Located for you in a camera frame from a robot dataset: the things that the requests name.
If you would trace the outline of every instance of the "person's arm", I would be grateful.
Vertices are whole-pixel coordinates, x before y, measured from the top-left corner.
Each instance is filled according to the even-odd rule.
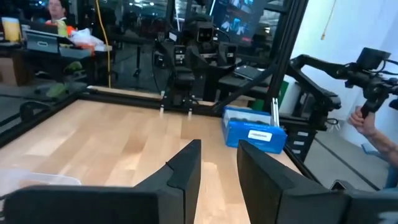
[[[391,163],[398,166],[398,145],[392,142],[386,135],[376,130],[372,134],[364,135],[366,139]]]
[[[361,107],[357,106],[348,122],[366,137],[381,154],[385,155],[393,165],[398,166],[398,146],[386,135],[377,130],[374,125],[375,120],[376,116],[374,113],[369,113],[366,118],[363,118]]]

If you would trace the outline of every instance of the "yellow cable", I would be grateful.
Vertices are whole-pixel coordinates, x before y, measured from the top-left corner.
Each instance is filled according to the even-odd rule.
[[[333,11],[335,10],[336,2],[337,2],[337,0],[335,0],[335,1],[333,2],[333,6],[332,6],[331,11],[330,11],[329,19],[328,19],[328,22],[326,23],[325,30],[323,31],[323,34],[322,34],[322,36],[321,36],[321,40],[325,40],[325,37],[326,37],[326,30],[327,30],[327,28],[328,28],[328,26],[329,26],[329,22],[330,22],[330,19],[331,19],[331,15],[333,14]]]
[[[108,38],[106,37],[106,31],[105,31],[104,25],[102,23],[99,0],[96,0],[95,3],[97,5],[97,13],[98,13],[99,24],[101,25],[102,32],[103,32],[104,38],[105,38],[106,51],[108,53],[108,87],[112,88],[112,85],[111,85],[111,80],[112,80],[111,79],[111,52],[109,51]]]

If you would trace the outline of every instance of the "screen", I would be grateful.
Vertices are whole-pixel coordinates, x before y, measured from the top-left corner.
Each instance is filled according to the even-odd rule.
[[[217,28],[227,32],[232,42],[250,45],[264,4],[264,0],[215,0],[210,15]]]

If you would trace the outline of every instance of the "white label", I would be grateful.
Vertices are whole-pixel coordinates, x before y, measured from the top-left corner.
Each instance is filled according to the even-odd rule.
[[[296,146],[303,146],[304,143],[305,143],[305,142],[302,142],[302,141],[294,141],[294,142],[293,142],[293,145],[296,145]]]
[[[217,54],[200,54],[203,58],[214,58]]]
[[[305,137],[307,137],[307,136],[308,136],[308,133],[299,131],[299,132],[297,133],[297,135],[298,135],[298,136],[305,136]]]
[[[177,40],[177,36],[175,34],[171,33],[171,32],[169,33],[169,37],[170,37],[170,39],[172,39],[174,41]]]
[[[266,133],[264,131],[250,130],[248,138],[257,139],[257,140],[261,140],[261,141],[271,141],[272,134]]]
[[[176,60],[184,60],[185,55],[175,55]]]

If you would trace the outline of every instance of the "white wall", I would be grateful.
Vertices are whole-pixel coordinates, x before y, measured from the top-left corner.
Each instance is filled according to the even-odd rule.
[[[390,59],[398,60],[398,14],[395,19],[392,19],[390,29],[383,40],[380,50],[390,52],[392,55]],[[394,73],[398,73],[398,67],[393,64],[387,64],[386,70]],[[382,131],[385,135],[389,136],[391,140],[398,143],[398,111],[388,106],[391,100],[396,99],[396,96],[391,96],[382,106],[382,108],[376,113],[376,127]],[[365,99],[362,95],[359,95],[354,105],[363,105]],[[352,142],[353,144],[360,145],[367,142],[367,140],[349,124],[345,124],[342,128],[340,135]]]
[[[379,49],[397,12],[396,0],[337,0],[325,40],[321,40],[334,0],[309,0],[292,57],[311,55],[329,62],[355,62],[363,47]],[[346,119],[360,89],[311,67],[303,71],[321,87],[337,93],[342,109],[330,117]]]

